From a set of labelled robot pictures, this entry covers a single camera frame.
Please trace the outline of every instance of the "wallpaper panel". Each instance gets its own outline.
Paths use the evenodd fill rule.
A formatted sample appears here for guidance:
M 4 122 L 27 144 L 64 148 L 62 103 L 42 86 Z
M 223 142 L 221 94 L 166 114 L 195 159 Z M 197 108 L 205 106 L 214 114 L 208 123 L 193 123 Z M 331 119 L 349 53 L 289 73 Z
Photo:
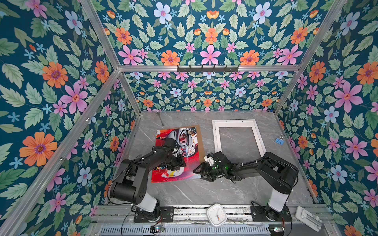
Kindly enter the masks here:
M 0 36 L 2 68 L 0 73 L 2 79 L 0 82 L 0 134 L 2 137 L 0 143 L 2 203 L 0 224 L 2 224 L 107 80 L 112 68 L 107 63 L 97 36 L 78 1 L 3 1 L 0 3 L 0 28 L 2 30 Z M 117 82 L 114 88 L 116 93 L 119 93 L 119 86 Z M 112 110 L 109 112 L 120 113 L 119 105 L 116 103 L 120 102 L 122 97 L 124 95 L 110 92 L 108 100 L 104 103 L 105 106 L 111 105 L 109 108 Z M 132 123 L 130 119 L 133 116 L 126 99 L 122 99 L 125 103 L 124 109 L 128 114 L 123 115 L 123 135 L 118 137 L 121 140 L 119 145 L 130 130 L 125 126 L 128 127 Z M 113 155 L 117 155 L 116 150 L 111 154 L 109 147 L 103 146 L 112 137 L 113 127 L 116 135 L 120 134 L 119 118 L 122 115 L 119 114 L 118 123 L 113 120 L 107 122 L 108 115 L 103 115 L 103 112 L 101 113 L 100 110 L 93 118 L 94 122 L 96 120 L 98 122 L 92 123 L 91 129 L 86 129 L 85 134 L 92 132 L 94 138 L 90 142 L 94 142 L 97 137 L 105 133 L 105 131 L 101 132 L 103 128 L 106 129 L 106 133 L 109 130 L 107 141 L 104 140 L 105 136 L 102 141 L 97 140 L 97 150 L 103 149 L 104 160 L 107 160 L 105 158 L 107 156 L 108 160 L 110 158 L 114 162 Z M 89 189 L 89 193 L 93 195 L 92 208 L 93 203 L 97 202 L 99 197 L 94 201 L 95 196 L 104 191 L 107 183 L 105 180 L 110 179 L 111 171 L 107 169 L 111 167 L 111 163 L 100 159 L 101 154 L 97 154 L 95 163 L 92 160 L 84 161 L 88 155 L 79 150 L 84 145 L 83 138 L 79 140 L 79 146 L 75 147 L 79 154 L 76 155 L 73 151 L 70 161 L 65 161 L 64 171 L 60 170 L 57 173 L 54 183 L 49 185 L 49 191 L 39 200 L 39 204 L 27 222 L 23 224 L 24 227 L 20 229 L 21 235 L 43 236 L 46 233 L 54 235 L 62 228 L 60 224 L 63 222 L 63 216 L 65 216 L 65 222 L 62 223 L 64 225 L 67 222 L 70 224 L 72 219 L 75 220 L 79 216 L 84 206 L 79 209 L 75 202 L 76 199 L 78 201 L 82 198 L 81 195 L 79 196 L 80 191 L 76 190 L 72 183 L 77 181 L 77 175 L 80 174 L 82 168 L 90 168 L 92 171 L 93 184 Z M 104 169 L 102 166 L 101 168 L 97 166 L 97 159 L 104 163 Z M 97 180 L 93 181 L 97 175 L 100 175 L 100 171 L 104 172 L 102 180 L 97 177 Z M 48 214 L 51 209 L 49 207 L 53 205 L 50 205 L 53 203 L 52 199 L 57 198 L 62 200 L 61 210 L 58 210 L 59 207 L 56 205 L 55 212 Z M 80 228 L 80 226 L 76 227 L 77 232 L 81 231 Z M 73 226 L 70 231 L 66 228 L 61 232 L 64 235 L 67 232 L 67 235 L 79 235 L 74 233 Z
M 109 0 L 94 6 L 124 65 L 291 65 L 303 57 L 332 3 Z
M 343 9 L 281 112 L 320 203 L 347 235 L 376 235 L 377 1 Z

